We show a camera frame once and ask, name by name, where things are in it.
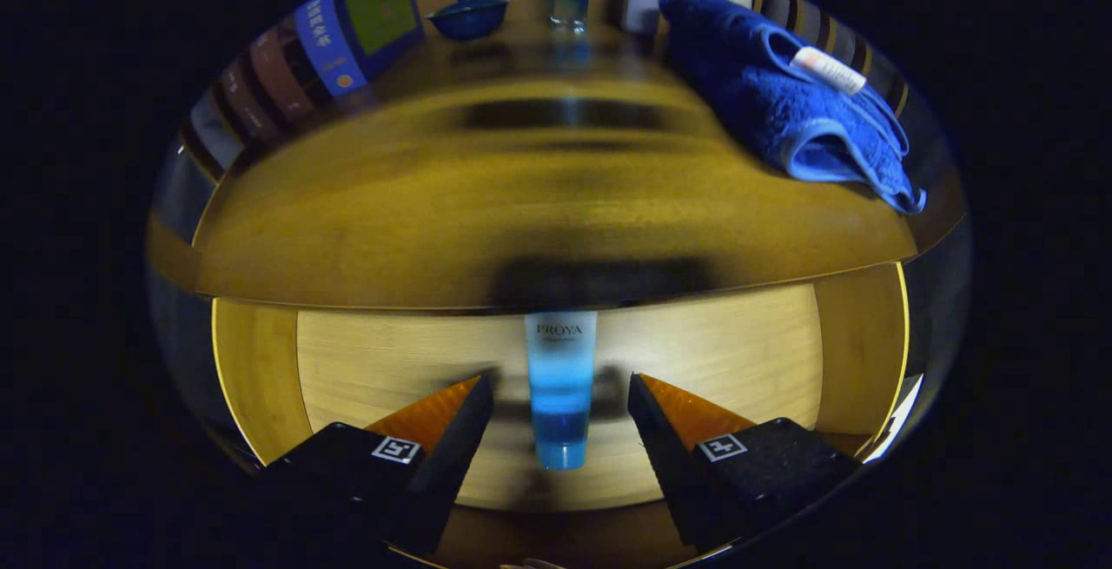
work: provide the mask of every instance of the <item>bottle cap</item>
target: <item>bottle cap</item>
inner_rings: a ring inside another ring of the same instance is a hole
[[[537,443],[537,460],[545,469],[579,469],[587,461],[587,442]]]

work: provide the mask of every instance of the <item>green book cover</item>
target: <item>green book cover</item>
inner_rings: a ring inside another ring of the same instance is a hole
[[[417,28],[409,0],[347,0],[347,6],[359,47],[367,56]]]

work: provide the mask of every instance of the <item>dark background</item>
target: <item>dark background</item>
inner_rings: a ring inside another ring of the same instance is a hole
[[[6,565],[254,565],[236,535],[259,512],[244,475],[157,358],[142,229],[186,107],[302,1],[7,0],[10,450],[26,465],[8,517],[30,556]],[[1069,39],[1106,0],[813,1],[890,53],[951,129],[972,209],[970,323],[934,410],[884,467],[731,560],[1108,566],[1108,415],[1085,410],[1108,392],[1094,340],[1108,144],[1085,133],[1102,118],[1083,59],[1099,48]],[[327,536],[274,545],[312,566],[298,541]]]

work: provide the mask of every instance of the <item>wooden surface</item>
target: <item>wooden surface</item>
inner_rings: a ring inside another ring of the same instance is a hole
[[[302,311],[298,366],[314,430],[367,426],[448,385],[497,371],[495,411],[457,502],[519,511],[588,510],[661,497],[626,413],[634,371],[745,416],[813,427],[822,348],[811,284],[600,311],[587,465],[545,472],[533,451],[520,316]]]
[[[815,430],[876,437],[907,362],[907,290],[898,263],[814,280],[823,387]]]
[[[417,50],[403,66],[445,71],[436,43],[420,47],[428,63]],[[228,174],[198,229],[199,289],[309,307],[486,308],[506,269],[537,257],[687,260],[706,280],[686,289],[698,292],[915,252],[884,201],[767,169],[655,62],[615,56],[623,70],[588,59],[570,73],[528,73],[528,62],[559,59],[514,56],[520,76],[480,86],[458,73],[456,87],[388,102]]]
[[[451,569],[492,569],[525,558],[568,568],[669,567],[697,556],[684,546],[667,505],[573,513],[519,515],[457,506],[431,560]]]
[[[218,297],[212,345],[231,416],[262,465],[312,436],[298,380],[295,309]]]
[[[147,241],[143,243],[147,261],[166,280],[172,281],[182,291],[197,288],[197,273],[201,256],[171,229],[158,220],[155,210],[147,213]]]

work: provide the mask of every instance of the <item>wooden tabletop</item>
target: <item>wooden tabletop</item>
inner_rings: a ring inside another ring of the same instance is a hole
[[[532,261],[683,261],[683,295],[916,251],[904,217],[866,189],[794,181],[741,149],[616,31],[526,26],[484,41],[428,38],[376,87],[396,99],[227,174],[195,239],[198,291],[493,308],[506,303],[497,288],[535,283],[513,278]],[[494,61],[457,58],[484,47]]]

